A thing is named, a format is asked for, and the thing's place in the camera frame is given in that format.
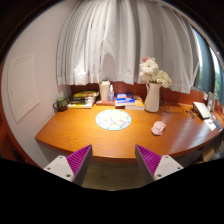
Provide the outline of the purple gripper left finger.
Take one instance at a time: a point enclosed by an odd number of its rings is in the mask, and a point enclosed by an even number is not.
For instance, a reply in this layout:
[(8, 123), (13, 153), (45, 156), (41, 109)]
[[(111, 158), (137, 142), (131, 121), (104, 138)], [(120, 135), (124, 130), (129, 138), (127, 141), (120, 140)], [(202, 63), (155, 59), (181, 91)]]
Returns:
[(92, 145), (68, 156), (59, 155), (44, 170), (81, 186), (92, 158)]

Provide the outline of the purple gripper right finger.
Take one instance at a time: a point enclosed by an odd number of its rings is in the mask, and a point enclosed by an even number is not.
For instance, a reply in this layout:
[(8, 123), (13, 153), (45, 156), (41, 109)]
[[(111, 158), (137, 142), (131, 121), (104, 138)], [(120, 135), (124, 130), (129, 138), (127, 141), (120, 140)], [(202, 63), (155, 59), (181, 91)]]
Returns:
[(182, 169), (182, 166), (169, 155), (160, 156), (140, 145), (135, 145), (135, 156), (147, 184)]

